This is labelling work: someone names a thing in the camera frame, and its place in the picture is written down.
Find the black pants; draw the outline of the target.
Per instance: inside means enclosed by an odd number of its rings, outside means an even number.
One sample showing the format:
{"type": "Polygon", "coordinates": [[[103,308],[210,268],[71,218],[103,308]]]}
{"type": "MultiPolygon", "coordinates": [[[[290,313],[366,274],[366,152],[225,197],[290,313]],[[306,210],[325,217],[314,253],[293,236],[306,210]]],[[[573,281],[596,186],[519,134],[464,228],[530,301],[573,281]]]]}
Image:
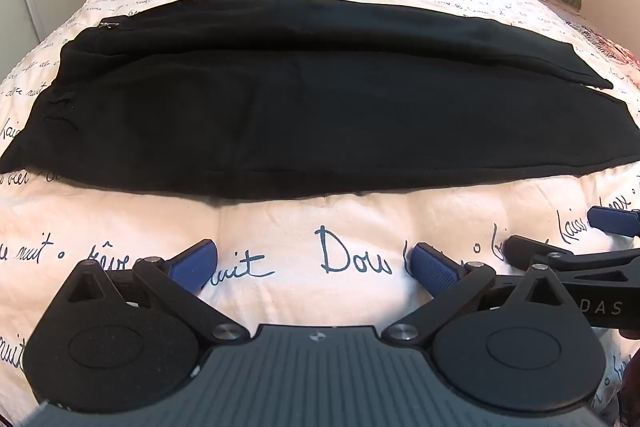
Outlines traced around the black pants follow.
{"type": "Polygon", "coordinates": [[[101,20],[1,157],[110,190],[282,199],[583,176],[639,158],[567,43],[342,0],[180,0],[101,20]]]}

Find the white script-print duvet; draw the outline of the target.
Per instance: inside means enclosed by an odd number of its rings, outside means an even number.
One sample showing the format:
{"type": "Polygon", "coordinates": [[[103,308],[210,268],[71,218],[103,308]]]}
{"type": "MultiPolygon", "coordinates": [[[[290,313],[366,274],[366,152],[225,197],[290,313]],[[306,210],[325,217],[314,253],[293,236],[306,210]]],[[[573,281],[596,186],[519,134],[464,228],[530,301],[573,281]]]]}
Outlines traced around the white script-print duvet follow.
{"type": "MultiPolygon", "coordinates": [[[[54,79],[62,46],[103,17],[132,15],[175,0],[87,0],[25,55],[1,83],[1,140],[22,130],[35,98],[54,79]]],[[[401,4],[494,18],[570,43],[639,109],[639,62],[551,0],[349,0],[401,4]]],[[[218,268],[201,296],[254,329],[262,323],[384,326],[427,298],[405,268],[409,249],[430,243],[457,260],[503,269],[513,234],[577,254],[629,246],[593,229],[594,205],[639,204],[635,165],[408,194],[341,195],[292,202],[221,204],[104,192],[53,173],[1,179],[1,413],[18,424],[37,403],[23,373],[25,343],[76,263],[128,268],[144,254],[171,257],[200,239],[218,248],[218,268]]]]}

